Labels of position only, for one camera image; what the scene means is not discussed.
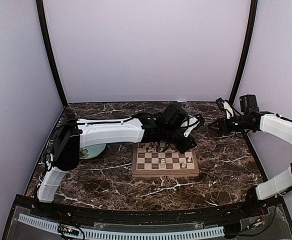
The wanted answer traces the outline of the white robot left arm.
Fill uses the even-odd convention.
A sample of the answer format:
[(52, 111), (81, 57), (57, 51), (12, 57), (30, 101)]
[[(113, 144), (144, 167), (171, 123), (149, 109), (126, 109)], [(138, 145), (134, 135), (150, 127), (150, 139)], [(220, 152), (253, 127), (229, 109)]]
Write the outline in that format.
[(35, 194), (37, 210), (46, 218), (55, 216), (57, 208), (52, 203), (55, 193), (64, 176), (78, 166), (81, 149), (88, 149), (96, 157), (107, 144), (165, 142), (185, 153), (197, 145), (191, 132), (203, 123), (201, 116), (183, 113), (173, 120), (148, 113), (115, 120), (70, 115), (55, 130), (51, 151), (44, 153), (45, 174)]

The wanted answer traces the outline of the white chess king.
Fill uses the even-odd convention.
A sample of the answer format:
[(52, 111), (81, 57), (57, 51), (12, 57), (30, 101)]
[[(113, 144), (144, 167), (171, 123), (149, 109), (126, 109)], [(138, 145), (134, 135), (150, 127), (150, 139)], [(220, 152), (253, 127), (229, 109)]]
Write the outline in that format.
[(161, 169), (165, 169), (165, 168), (166, 168), (166, 160), (165, 160), (164, 158), (162, 158), (162, 159), (160, 160), (160, 165), (159, 165), (159, 167), (160, 167)]

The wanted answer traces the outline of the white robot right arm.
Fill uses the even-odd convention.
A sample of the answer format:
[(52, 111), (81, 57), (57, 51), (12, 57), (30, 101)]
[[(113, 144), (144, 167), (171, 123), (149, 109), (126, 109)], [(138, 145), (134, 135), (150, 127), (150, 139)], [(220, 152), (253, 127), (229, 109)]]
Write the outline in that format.
[(208, 128), (219, 135), (229, 133), (257, 133), (253, 146), (263, 159), (269, 180), (247, 193), (248, 201), (241, 205), (241, 213), (252, 217), (261, 208), (261, 201), (282, 196), (292, 190), (292, 120), (270, 112), (222, 117)]

